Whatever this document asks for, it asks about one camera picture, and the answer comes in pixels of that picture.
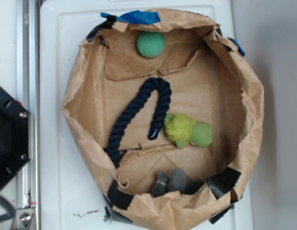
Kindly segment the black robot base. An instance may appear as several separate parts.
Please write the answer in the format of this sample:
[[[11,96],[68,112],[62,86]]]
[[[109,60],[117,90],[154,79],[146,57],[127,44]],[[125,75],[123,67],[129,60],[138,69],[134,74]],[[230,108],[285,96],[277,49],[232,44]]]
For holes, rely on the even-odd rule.
[[[30,113],[0,86],[0,191],[29,162]]]

